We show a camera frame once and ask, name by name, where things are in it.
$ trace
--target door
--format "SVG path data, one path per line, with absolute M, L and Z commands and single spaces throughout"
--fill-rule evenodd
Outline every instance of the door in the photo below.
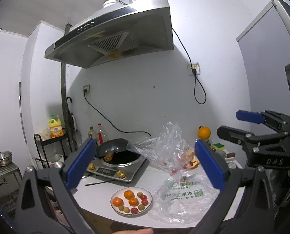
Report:
M 290 115 L 290 93 L 284 67 L 290 63 L 290 6 L 272 0 L 237 38 L 247 72 L 251 111 Z M 274 133 L 251 124 L 256 135 Z

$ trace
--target blue gripper pad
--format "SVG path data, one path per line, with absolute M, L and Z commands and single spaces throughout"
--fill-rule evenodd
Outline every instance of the blue gripper pad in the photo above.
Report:
M 248 121 L 255 124 L 261 124 L 265 122 L 265 118 L 262 116 L 262 114 L 244 110 L 237 111 L 236 118 L 238 120 Z
M 89 163 L 96 155 L 96 149 L 96 141 L 86 139 L 76 152 L 68 156 L 62 170 L 62 180 L 65 182 L 67 189 L 71 190 L 78 186 Z
M 213 150 L 204 140 L 195 143 L 195 154 L 214 188 L 222 190 L 225 187 L 229 171 L 225 160 Z

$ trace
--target power cord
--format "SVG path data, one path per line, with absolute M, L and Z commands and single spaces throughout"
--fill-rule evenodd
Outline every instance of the power cord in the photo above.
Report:
M 110 179 L 110 180 L 103 181 L 103 182 L 97 182 L 97 183 L 85 184 L 85 186 L 88 187 L 88 186 L 98 185 L 98 184 L 107 183 L 107 182 L 111 182 L 111 181 L 114 181 L 114 179 Z
M 175 31 L 173 28 L 172 28 L 172 30 L 174 31 L 175 35 L 176 35 L 177 38 L 179 39 L 179 41 L 180 41 L 180 43 L 181 43 L 183 49 L 185 50 L 185 52 L 186 52 L 186 54 L 187 54 L 187 56 L 188 56 L 189 62 L 191 63 L 191 58 L 190 58 L 190 56 L 189 56 L 189 54 L 188 54 L 186 48 L 184 47 L 184 45 L 183 45 L 183 43 L 182 43 L 180 37 L 177 35 L 176 31 Z M 192 64 L 192 63 L 191 63 L 191 71 L 192 71 L 192 73 L 193 73 L 193 75 L 194 75 L 194 77 L 195 77 L 194 98 L 195 98 L 195 100 L 196 100 L 196 102 L 197 102 L 198 104 L 203 105 L 203 104 L 206 102 L 206 100 L 207 100 L 207 94 L 206 94 L 205 89 L 203 88 L 201 82 L 198 80 L 198 78 L 197 78 L 197 76 L 196 76 L 196 74 L 197 74 L 197 70 L 196 70 L 195 68 L 193 68 L 193 64 Z M 202 103 L 199 102 L 199 101 L 197 100 L 197 98 L 196 98 L 196 80 L 198 81 L 198 83 L 199 83 L 200 86 L 202 87 L 202 90 L 203 90 L 204 93 L 205 93 L 205 101 L 202 102 Z
M 87 92 L 87 89 L 84 89 L 83 90 L 83 94 L 84 94 L 84 98 L 85 100 L 88 102 L 88 104 L 94 108 L 101 116 L 103 116 L 116 130 L 118 130 L 119 132 L 122 132 L 122 133 L 146 133 L 148 134 L 149 136 L 152 136 L 150 133 L 146 132 L 146 131 L 122 131 L 120 129 L 118 129 L 110 120 L 108 120 L 97 108 L 95 108 L 86 98 L 86 95 L 85 93 Z

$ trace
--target clear plastic bag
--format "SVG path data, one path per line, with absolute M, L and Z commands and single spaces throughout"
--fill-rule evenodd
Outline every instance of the clear plastic bag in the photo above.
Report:
M 154 192 L 148 216 L 167 223 L 196 222 L 203 218 L 218 194 L 202 168 L 181 170 Z
M 145 138 L 135 145 L 128 144 L 128 150 L 146 157 L 161 170 L 175 174 L 187 168 L 194 157 L 194 149 L 182 138 L 178 123 L 169 122 L 163 127 L 158 138 Z
M 219 191 L 213 188 L 202 167 L 195 165 L 198 159 L 194 149 L 182 138 L 177 123 L 169 122 L 158 138 L 128 144 L 127 149 L 145 156 L 171 175 L 153 194 L 150 218 L 177 224 L 202 219 Z

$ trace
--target pipe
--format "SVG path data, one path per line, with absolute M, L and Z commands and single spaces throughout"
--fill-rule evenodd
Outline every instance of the pipe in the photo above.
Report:
M 29 149 L 29 146 L 28 146 L 27 138 L 26 138 L 25 129 L 24 129 L 24 126 L 23 126 L 22 111 L 21 111 L 21 82 L 19 82 L 18 97 L 19 97 L 19 111 L 20 111 L 21 128 L 22 128 L 23 137 L 24 137 L 25 143 L 26 143 L 26 151 L 28 153 L 29 160 L 30 160 L 29 164 L 33 165 L 35 167 L 35 169 L 38 170 L 38 165 L 35 162 L 35 160 L 32 158 L 32 155 L 31 155 L 31 152 L 30 152 L 30 149 Z

